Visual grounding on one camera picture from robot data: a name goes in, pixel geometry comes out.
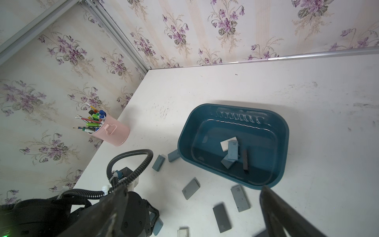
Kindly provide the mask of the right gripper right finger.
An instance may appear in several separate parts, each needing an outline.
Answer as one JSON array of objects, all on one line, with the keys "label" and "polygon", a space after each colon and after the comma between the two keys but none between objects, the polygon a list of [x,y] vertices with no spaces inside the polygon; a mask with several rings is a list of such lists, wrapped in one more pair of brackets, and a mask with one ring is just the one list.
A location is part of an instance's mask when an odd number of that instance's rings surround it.
[{"label": "right gripper right finger", "polygon": [[269,237],[324,237],[325,235],[267,186],[260,193],[261,210]]}]

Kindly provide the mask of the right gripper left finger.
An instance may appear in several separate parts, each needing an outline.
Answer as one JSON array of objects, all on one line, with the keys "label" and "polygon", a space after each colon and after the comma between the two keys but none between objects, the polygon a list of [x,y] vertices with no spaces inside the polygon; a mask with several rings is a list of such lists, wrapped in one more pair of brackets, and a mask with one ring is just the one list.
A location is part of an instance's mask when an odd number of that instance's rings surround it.
[{"label": "right gripper left finger", "polygon": [[128,189],[119,187],[59,236],[124,237],[122,225],[127,203]]}]

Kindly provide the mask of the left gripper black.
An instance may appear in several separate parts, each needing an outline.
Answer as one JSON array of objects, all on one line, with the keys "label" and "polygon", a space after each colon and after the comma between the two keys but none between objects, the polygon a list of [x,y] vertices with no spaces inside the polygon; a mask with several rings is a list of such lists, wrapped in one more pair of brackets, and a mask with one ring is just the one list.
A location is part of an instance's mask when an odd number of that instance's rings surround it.
[{"label": "left gripper black", "polygon": [[119,237],[150,237],[159,211],[136,192],[127,192],[118,208]]}]

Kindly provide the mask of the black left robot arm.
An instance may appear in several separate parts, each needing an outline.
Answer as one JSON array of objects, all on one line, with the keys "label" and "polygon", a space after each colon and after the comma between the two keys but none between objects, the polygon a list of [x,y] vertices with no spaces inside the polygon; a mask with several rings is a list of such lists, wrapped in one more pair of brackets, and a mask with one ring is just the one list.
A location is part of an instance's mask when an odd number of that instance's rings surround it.
[{"label": "black left robot arm", "polygon": [[[112,171],[121,159],[144,155],[128,175]],[[47,199],[28,199],[1,205],[2,237],[149,237],[159,211],[129,186],[152,161],[141,149],[122,153],[107,165],[109,186],[101,191],[70,189]]]}]

